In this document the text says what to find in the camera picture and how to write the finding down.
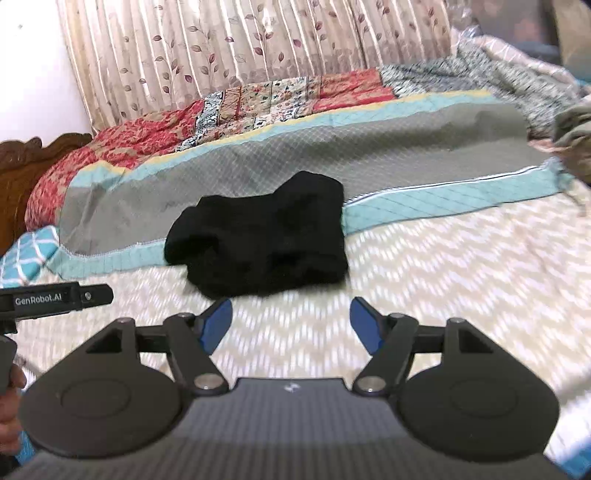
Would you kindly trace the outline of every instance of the finger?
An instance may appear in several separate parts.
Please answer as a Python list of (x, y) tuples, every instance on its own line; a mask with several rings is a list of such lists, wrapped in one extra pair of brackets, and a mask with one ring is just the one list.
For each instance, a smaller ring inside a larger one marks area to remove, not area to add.
[(0, 397), (0, 423), (6, 423), (17, 416), (18, 405), (21, 401), (16, 388), (9, 388)]
[(0, 444), (9, 444), (18, 439), (21, 434), (21, 422), (12, 419), (6, 423), (0, 423)]
[(10, 383), (13, 387), (17, 388), (25, 388), (27, 385), (27, 377), (18, 365), (12, 364), (12, 368), (10, 369)]
[(0, 453), (4, 455), (16, 455), (21, 451), (21, 439), (17, 438), (9, 443), (0, 443)]

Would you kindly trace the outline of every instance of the black sock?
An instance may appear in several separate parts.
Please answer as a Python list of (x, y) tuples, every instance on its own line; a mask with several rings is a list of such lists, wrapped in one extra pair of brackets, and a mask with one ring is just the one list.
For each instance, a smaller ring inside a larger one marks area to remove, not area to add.
[(343, 186), (301, 171), (274, 193), (204, 197), (168, 233), (164, 258), (210, 298), (338, 283), (348, 271)]

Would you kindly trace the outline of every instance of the black device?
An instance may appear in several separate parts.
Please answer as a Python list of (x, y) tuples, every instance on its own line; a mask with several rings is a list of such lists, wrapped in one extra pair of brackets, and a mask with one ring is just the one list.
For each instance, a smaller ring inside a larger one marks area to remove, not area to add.
[[(12, 480), (560, 480), (543, 455), (554, 393), (464, 319), (422, 326), (356, 297), (350, 321), (372, 358), (342, 379), (241, 378), (210, 359), (230, 300), (161, 326), (118, 319), (25, 393), (39, 448)], [(174, 381), (139, 361), (167, 355)], [(441, 363), (408, 378), (414, 356)]]
[(107, 284), (80, 286), (78, 282), (0, 288), (0, 395), (9, 386), (17, 344), (6, 337), (17, 332), (17, 321), (60, 315), (113, 301)]

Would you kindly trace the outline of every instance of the carved wood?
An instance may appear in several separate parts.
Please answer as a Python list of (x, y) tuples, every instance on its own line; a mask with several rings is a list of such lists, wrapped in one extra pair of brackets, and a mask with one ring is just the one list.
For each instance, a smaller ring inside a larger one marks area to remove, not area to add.
[(0, 255), (25, 232), (27, 202), (39, 178), (64, 155), (90, 140), (90, 134), (64, 134), (47, 147), (39, 137), (0, 143)]

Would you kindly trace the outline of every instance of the screw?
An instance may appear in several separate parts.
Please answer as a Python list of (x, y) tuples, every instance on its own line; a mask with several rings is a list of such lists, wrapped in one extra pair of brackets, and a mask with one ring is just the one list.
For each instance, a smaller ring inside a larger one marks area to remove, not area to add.
[(214, 390), (223, 385), (223, 378), (218, 374), (202, 374), (195, 377), (193, 382), (201, 390)]
[(378, 393), (386, 388), (386, 381), (382, 377), (363, 377), (357, 380), (360, 390), (367, 393)]

